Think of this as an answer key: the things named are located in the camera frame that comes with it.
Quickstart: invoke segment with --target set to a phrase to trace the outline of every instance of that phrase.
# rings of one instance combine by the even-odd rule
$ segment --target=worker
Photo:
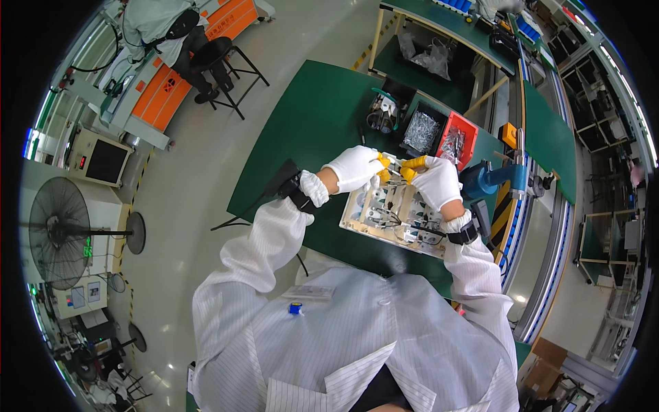
[[[517,14],[524,10],[524,7],[522,0],[476,0],[474,3],[476,12],[493,23],[497,11]]]
[[[122,31],[130,51],[130,63],[144,58],[145,45],[166,35],[177,18],[194,5],[193,0],[121,0],[126,7],[123,13]],[[180,38],[165,40],[156,45],[161,53],[158,57],[171,67],[181,78],[199,91],[194,101],[202,104],[217,98],[219,90],[214,90],[202,73],[190,69],[190,52],[196,53],[208,39],[204,33],[208,20],[198,16],[197,25]],[[221,61],[211,66],[211,74],[226,90],[233,88],[227,69]]]
[[[315,174],[302,171],[300,191],[321,208],[331,194],[364,190],[384,168],[378,155],[349,148]],[[454,165],[424,156],[403,166],[442,213],[444,233],[469,226]],[[304,284],[311,294],[333,289],[329,301],[268,302],[262,294],[275,287],[274,272],[314,223],[299,204],[287,197],[259,207],[249,233],[224,244],[223,267],[194,293],[192,393],[201,410],[519,410],[506,317],[513,301],[501,294],[500,269],[480,238],[446,245],[451,294],[464,316],[422,276],[383,278],[340,263],[311,271]]]

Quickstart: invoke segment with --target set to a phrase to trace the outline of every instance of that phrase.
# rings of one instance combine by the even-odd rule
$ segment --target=black shoe
[[[204,104],[210,100],[215,100],[219,96],[219,90],[212,90],[209,94],[199,93],[194,97],[194,102]]]

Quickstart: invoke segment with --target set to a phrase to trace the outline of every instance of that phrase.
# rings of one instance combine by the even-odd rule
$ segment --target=red plastic bin
[[[451,126],[457,126],[458,129],[465,132],[465,145],[462,149],[462,155],[460,156],[460,161],[457,164],[457,169],[462,171],[465,168],[467,163],[474,156],[474,147],[476,147],[476,137],[478,136],[478,127],[471,123],[469,120],[460,116],[458,113],[452,111],[449,115],[449,119],[446,122],[446,127],[444,128],[444,133],[442,134],[442,139],[440,140],[440,145],[437,148],[437,153],[435,157],[439,157],[443,150],[441,149],[446,136],[449,133],[449,128]]]

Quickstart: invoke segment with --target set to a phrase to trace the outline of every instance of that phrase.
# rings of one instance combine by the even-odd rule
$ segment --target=white striped lab coat
[[[449,222],[449,231],[471,218]],[[422,276],[381,278],[331,268],[307,284],[335,287],[329,303],[268,302],[273,272],[292,259],[314,217],[290,199],[265,204],[250,233],[220,252],[226,268],[192,302],[192,388],[210,411],[348,411],[386,364],[415,412],[517,411],[517,360],[500,271],[477,240],[448,245],[459,316]]]

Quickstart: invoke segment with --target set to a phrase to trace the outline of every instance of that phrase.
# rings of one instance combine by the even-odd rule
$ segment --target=blue pneumatic tool
[[[510,193],[521,200],[527,187],[527,167],[524,164],[524,130],[517,129],[515,155],[505,167],[492,170],[492,164],[482,160],[460,173],[463,198],[480,199],[497,191],[500,184],[510,180]]]

